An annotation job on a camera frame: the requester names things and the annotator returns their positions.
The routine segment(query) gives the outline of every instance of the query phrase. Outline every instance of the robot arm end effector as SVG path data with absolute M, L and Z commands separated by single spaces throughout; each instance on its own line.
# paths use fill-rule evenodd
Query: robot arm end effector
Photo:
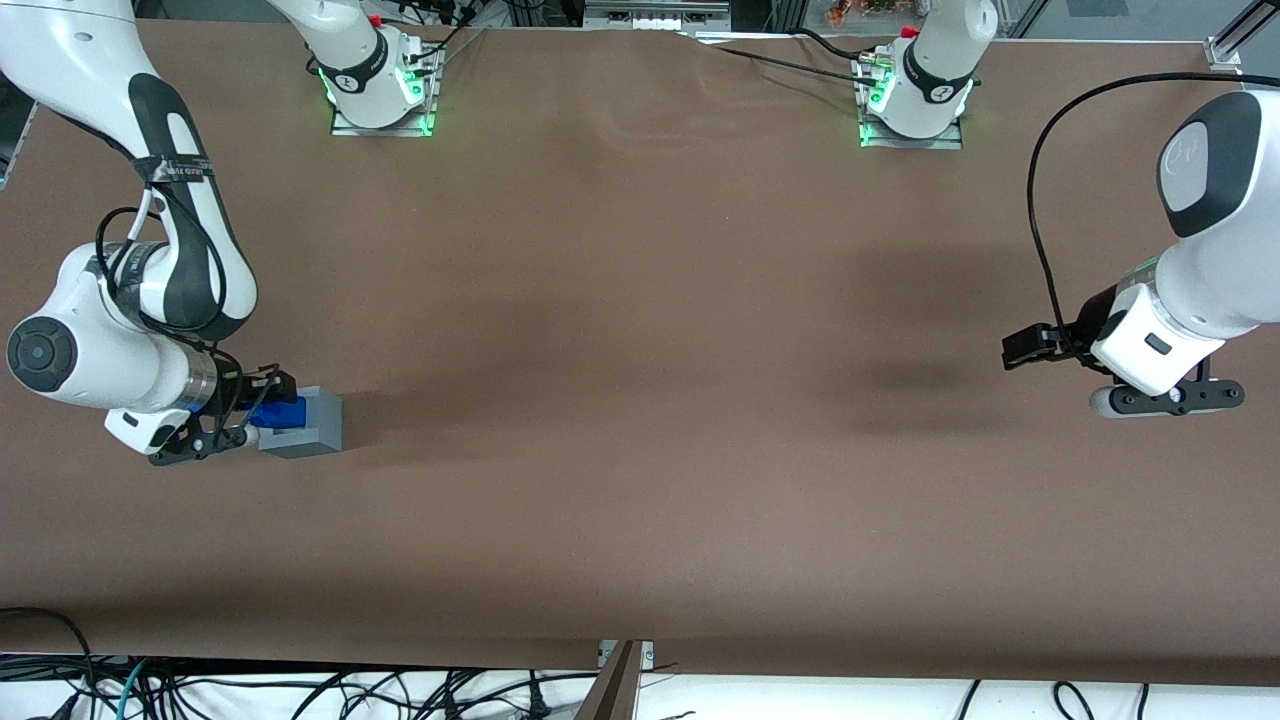
M 1280 92 L 1238 91 L 1192 114 L 1160 155 L 1160 196 L 1179 241 L 1108 288 L 1107 311 L 1066 327 L 1069 337 L 1034 325 L 1005 341 L 1005 365 L 1053 359 L 1061 348 L 1123 384 L 1094 409 L 1181 415 L 1243 401 L 1243 388 L 1207 377 L 1208 356 L 1228 340 L 1280 322 Z M 1039 343 L 1033 336 L 1043 338 Z M 1192 370 L 1197 378 L 1187 379 Z
M 399 122 L 426 101 L 415 73 L 422 41 L 390 26 L 374 27 L 358 0 L 268 0 L 293 23 L 319 63 L 329 99 L 362 128 Z
M 868 110 L 901 136 L 937 137 L 964 113 L 978 60 L 998 26 L 991 0 L 934 4 L 916 37 L 890 45 L 892 74 Z

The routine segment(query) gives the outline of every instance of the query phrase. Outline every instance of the white floor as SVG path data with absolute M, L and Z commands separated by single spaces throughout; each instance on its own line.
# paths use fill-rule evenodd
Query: white floor
M 289 675 L 288 679 L 320 682 L 328 675 Z M 375 683 L 385 674 L 369 674 Z M 236 680 L 270 680 L 268 676 L 236 676 Z M 443 673 L 406 675 L 410 694 L 424 698 L 443 679 Z M 526 671 L 494 671 L 465 688 L 458 700 L 477 697 L 495 688 L 527 679 Z M 687 715 L 691 720 L 955 720 L 969 680 L 872 680 L 838 678 L 748 678 L 727 675 L 648 675 L 640 692 L 636 720 L 671 720 Z M 590 680 L 548 682 L 543 693 L 550 707 L 580 702 Z M 973 700 L 968 720 L 1056 720 L 1052 683 L 984 682 Z M 1078 685 L 1093 708 L 1096 720 L 1130 720 L 1135 716 L 1138 685 L 1080 683 Z M 388 694 L 402 697 L 394 683 L 384 685 Z M 184 691 L 214 720 L 288 720 L 307 689 L 242 689 L 195 685 Z M 28 720 L 51 715 L 69 696 L 63 682 L 0 683 L 0 720 Z M 507 696 L 525 706 L 527 692 Z M 321 696 L 301 716 L 307 720 L 335 719 L 343 696 L 332 691 Z M 87 716 L 82 701 L 76 720 Z M 111 720 L 102 714 L 100 717 Z M 1068 702 L 1078 720 L 1084 712 Z M 396 707 L 370 703 L 356 710 L 352 720 L 393 720 Z M 433 720 L 443 716 L 436 714 Z M 520 717 L 509 705 L 489 703 L 466 714 L 468 719 L 507 720 Z M 1280 717 L 1280 688 L 1229 688 L 1155 685 L 1147 702 L 1148 720 L 1274 720 Z

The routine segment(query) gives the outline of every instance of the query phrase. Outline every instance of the brown table surface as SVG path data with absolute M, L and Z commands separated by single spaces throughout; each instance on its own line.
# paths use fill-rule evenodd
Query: brown table surface
M 1220 354 L 1249 398 L 1217 416 L 1105 421 L 1100 375 L 1000 365 L 1050 318 L 1036 135 L 1199 46 L 993 45 L 948 154 L 863 150 L 838 81 L 671 33 L 489 33 L 429 140 L 330 137 L 288 26 L 143 35 L 261 286 L 225 347 L 340 393 L 351 448 L 151 469 L 5 379 L 5 605 L 134 655 L 590 666 L 646 637 L 685 671 L 1280 682 L 1280 333 Z M 1125 90 L 1051 142 L 1073 315 L 1172 242 L 1156 156 L 1221 90 Z M 137 192 L 40 113 L 0 325 Z

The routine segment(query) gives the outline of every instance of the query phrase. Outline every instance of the metal bracket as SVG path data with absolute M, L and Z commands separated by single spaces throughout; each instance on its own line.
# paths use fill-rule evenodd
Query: metal bracket
M 605 648 L 605 643 L 612 643 Z M 653 664 L 653 643 L 646 641 L 604 641 L 600 643 L 604 669 L 591 683 L 582 707 L 573 720 L 632 720 L 640 671 Z
M 420 51 L 421 46 L 415 50 L 415 53 Z M 406 113 L 399 122 L 387 127 L 365 128 L 353 124 L 338 111 L 330 95 L 329 104 L 334 105 L 330 135 L 344 137 L 431 137 L 435 133 L 435 110 L 440 100 L 440 76 L 444 72 L 445 61 L 445 50 L 442 49 L 408 68 L 410 72 L 421 73 L 422 77 L 404 77 L 404 91 L 420 95 L 424 100 Z
M 1240 54 L 1231 53 L 1228 56 L 1221 56 L 1221 50 L 1217 45 L 1216 37 L 1210 37 L 1204 41 L 1204 59 L 1208 60 L 1208 69 L 1215 73 L 1235 73 L 1242 74 L 1244 70 L 1240 69 Z
M 641 660 L 644 661 L 640 666 L 641 670 L 653 670 L 653 642 L 643 641 L 640 651 L 643 653 Z M 604 667 L 613 656 L 613 650 L 618 647 L 618 641 L 600 641 L 600 648 L 595 653 L 595 666 Z
M 1253 0 L 1222 32 L 1204 41 L 1204 56 L 1215 73 L 1240 73 L 1240 49 L 1280 13 L 1280 0 Z
M 873 53 L 863 53 L 856 60 L 850 60 L 854 77 L 868 77 L 877 85 L 855 85 L 854 100 L 858 104 L 858 140 L 863 147 L 908 147 L 915 150 L 960 150 L 964 147 L 964 136 L 960 132 L 960 119 L 951 120 L 947 129 L 941 135 L 929 138 L 904 137 L 892 129 L 879 115 L 868 109 L 873 101 L 879 100 L 879 92 L 884 91 L 888 83 L 890 72 L 888 45 L 879 45 Z

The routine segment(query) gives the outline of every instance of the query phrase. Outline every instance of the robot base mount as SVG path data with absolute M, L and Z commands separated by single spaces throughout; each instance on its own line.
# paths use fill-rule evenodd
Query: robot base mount
M 960 133 L 959 118 L 951 120 L 947 129 L 936 137 L 918 140 L 890 129 L 878 115 L 870 111 L 872 102 L 879 101 L 891 79 L 892 55 L 888 45 L 879 45 L 872 53 L 863 53 L 850 61 L 854 77 L 876 81 L 874 86 L 854 86 L 854 99 L 858 102 L 858 138 L 863 147 L 910 147 L 916 150 L 960 150 L 964 138 Z

